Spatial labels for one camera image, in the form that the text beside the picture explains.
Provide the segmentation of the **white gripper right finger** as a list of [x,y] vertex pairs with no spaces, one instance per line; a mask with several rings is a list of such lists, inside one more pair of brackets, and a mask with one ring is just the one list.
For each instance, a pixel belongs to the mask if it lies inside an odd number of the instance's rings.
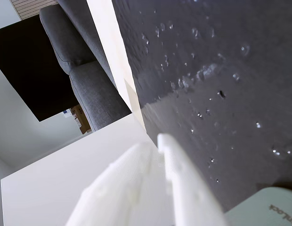
[[164,155],[166,180],[172,186],[177,226],[228,226],[221,205],[186,151],[170,134],[157,136]]

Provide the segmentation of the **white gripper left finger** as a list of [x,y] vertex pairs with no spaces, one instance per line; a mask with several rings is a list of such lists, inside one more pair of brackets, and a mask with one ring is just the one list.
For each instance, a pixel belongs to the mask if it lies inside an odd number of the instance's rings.
[[135,144],[83,190],[66,225],[175,225],[163,166],[153,143]]

